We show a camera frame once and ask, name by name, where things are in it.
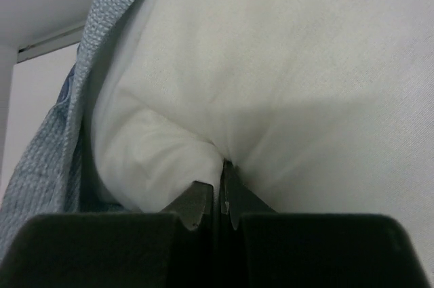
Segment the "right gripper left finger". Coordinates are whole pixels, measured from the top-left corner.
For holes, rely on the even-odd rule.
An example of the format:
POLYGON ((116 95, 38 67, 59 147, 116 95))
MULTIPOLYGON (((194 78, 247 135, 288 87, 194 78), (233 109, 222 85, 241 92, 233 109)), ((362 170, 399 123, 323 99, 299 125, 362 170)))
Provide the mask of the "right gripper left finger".
POLYGON ((40 215, 1 263, 2 287, 208 287, 213 188, 158 213, 40 215))

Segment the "white pillow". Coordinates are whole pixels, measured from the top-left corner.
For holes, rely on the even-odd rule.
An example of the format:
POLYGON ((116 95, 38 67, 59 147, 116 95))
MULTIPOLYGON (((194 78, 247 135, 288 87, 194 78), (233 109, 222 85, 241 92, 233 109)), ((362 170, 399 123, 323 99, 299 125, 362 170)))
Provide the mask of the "white pillow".
POLYGON ((282 211, 433 213, 433 0, 135 0, 88 96, 104 202, 229 160, 282 211))

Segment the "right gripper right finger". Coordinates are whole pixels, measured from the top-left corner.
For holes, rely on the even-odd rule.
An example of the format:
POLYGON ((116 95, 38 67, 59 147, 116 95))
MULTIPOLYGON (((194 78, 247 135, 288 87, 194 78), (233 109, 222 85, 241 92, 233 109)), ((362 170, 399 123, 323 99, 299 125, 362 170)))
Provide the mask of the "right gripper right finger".
POLYGON ((221 287, 428 287, 410 238, 378 214, 279 213, 225 163, 221 287))

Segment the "blue patterned pillowcase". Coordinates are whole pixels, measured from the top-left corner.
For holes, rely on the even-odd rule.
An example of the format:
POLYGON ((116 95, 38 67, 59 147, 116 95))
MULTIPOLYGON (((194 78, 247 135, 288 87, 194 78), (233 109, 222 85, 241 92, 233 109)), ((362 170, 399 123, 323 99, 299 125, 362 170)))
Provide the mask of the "blue patterned pillowcase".
POLYGON ((1 205, 1 255, 18 231, 42 214, 122 212, 123 208, 82 197, 80 132, 85 86, 98 54, 135 0, 94 0, 76 61, 56 103, 24 151, 1 205))

